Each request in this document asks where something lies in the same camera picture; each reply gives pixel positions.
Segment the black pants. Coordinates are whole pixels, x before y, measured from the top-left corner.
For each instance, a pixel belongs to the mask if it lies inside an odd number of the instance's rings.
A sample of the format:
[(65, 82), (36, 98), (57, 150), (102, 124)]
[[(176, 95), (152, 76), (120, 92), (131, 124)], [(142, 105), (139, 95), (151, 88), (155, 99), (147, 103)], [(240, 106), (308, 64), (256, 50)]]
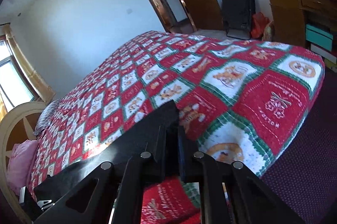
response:
[(192, 157), (197, 145), (183, 137), (185, 150), (178, 147), (178, 126), (179, 110), (170, 100), (134, 124), (98, 155), (72, 163), (46, 178), (34, 188), (34, 194), (39, 201), (56, 202), (102, 162), (113, 163), (118, 176), (122, 176), (129, 158), (144, 151), (159, 154), (156, 160), (165, 177), (180, 176), (183, 182), (190, 182), (194, 168)]

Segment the red patchwork bed quilt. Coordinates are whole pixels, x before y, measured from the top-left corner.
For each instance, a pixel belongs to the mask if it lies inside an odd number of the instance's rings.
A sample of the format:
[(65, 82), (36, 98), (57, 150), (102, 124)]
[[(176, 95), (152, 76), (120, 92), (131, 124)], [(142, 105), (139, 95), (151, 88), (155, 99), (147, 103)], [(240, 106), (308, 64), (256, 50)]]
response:
[[(98, 155), (170, 100), (199, 151), (241, 161), (261, 179), (300, 130), (324, 72), (321, 57), (299, 46), (143, 33), (61, 100), (38, 139), (29, 191), (36, 198), (46, 178)], [(202, 223), (199, 185), (172, 176), (146, 187), (136, 223)]]

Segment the pink folded blanket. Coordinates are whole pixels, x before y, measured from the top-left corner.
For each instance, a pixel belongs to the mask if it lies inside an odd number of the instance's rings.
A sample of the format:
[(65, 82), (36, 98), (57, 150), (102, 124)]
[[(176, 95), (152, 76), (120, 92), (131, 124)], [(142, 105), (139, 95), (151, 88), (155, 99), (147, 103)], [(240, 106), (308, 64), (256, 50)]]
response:
[(27, 185), (27, 178), (36, 158), (37, 147), (37, 140), (26, 140), (13, 146), (7, 166), (6, 180), (16, 196), (19, 196), (20, 189)]

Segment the grey striped pillow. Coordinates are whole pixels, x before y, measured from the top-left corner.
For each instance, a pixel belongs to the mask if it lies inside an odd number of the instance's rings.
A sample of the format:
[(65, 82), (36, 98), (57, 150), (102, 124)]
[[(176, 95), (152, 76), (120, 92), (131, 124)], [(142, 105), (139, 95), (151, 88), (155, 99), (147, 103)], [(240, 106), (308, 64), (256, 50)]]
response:
[(62, 99), (55, 100), (51, 102), (41, 113), (38, 118), (37, 124), (34, 129), (34, 135), (39, 136), (45, 132), (51, 123), (52, 117), (54, 116), (57, 108), (60, 105)]

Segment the cream round headboard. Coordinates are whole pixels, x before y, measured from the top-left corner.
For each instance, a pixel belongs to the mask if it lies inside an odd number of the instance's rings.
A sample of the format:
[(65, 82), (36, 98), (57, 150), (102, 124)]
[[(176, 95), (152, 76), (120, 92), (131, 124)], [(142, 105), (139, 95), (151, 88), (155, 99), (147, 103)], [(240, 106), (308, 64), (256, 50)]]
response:
[(20, 207), (17, 196), (7, 184), (7, 167), (14, 144), (36, 139), (34, 129), (45, 108), (44, 102), (23, 103), (14, 107), (1, 120), (1, 192), (23, 223), (31, 223), (31, 219)]

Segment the yellow curtain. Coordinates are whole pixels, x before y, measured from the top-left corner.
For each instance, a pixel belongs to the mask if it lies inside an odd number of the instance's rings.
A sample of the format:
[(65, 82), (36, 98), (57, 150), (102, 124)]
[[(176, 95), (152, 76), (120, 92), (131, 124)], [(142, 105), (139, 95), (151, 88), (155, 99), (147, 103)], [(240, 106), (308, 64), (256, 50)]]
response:
[(5, 34), (6, 41), (9, 44), (14, 58), (17, 61), (25, 78), (30, 83), (37, 95), (42, 99), (42, 101), (45, 104), (49, 104), (55, 96), (55, 91), (45, 82), (44, 78), (42, 78), (42, 76), (27, 60), (15, 40), (15, 36), (11, 30), (10, 24), (5, 24), (2, 29)]

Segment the window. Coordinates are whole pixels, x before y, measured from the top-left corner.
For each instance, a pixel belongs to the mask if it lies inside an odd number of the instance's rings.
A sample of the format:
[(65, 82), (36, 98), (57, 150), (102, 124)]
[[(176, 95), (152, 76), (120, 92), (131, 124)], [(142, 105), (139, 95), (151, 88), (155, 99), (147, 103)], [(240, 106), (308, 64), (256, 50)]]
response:
[(1, 119), (3, 119), (14, 107), (36, 101), (39, 96), (19, 68), (4, 35), (1, 36), (0, 60)]

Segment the red bag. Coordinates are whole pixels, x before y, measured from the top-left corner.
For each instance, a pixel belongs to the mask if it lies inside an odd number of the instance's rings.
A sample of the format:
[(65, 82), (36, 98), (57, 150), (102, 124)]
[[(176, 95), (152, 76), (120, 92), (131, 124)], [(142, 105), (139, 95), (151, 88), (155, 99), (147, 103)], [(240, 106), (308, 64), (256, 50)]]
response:
[(258, 39), (263, 35), (266, 26), (270, 23), (270, 19), (262, 12), (258, 12), (253, 15), (252, 23), (251, 37), (253, 39)]

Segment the teal box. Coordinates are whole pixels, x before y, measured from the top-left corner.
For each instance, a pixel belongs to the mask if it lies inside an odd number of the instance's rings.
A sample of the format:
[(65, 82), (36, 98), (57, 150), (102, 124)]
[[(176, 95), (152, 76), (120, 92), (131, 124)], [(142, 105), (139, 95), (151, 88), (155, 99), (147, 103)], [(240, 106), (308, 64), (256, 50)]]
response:
[(329, 32), (312, 26), (310, 24), (306, 25), (306, 40), (314, 43), (328, 51), (332, 51), (332, 42), (334, 36)]

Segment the black suitcase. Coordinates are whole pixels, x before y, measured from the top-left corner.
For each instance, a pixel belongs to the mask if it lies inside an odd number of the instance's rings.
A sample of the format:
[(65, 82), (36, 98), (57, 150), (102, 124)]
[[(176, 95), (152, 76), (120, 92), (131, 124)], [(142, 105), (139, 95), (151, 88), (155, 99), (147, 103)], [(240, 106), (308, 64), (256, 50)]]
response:
[(222, 0), (221, 14), (228, 37), (251, 38), (255, 0)]

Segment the wooden desk cabinet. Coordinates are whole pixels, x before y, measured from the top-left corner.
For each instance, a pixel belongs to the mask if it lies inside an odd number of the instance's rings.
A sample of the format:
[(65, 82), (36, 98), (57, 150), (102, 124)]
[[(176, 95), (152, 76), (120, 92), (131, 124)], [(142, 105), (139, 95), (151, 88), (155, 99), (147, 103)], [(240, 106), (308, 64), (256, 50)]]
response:
[[(269, 0), (274, 20), (273, 41), (312, 50), (336, 65), (336, 0)], [(332, 51), (306, 40), (310, 24), (334, 36)]]

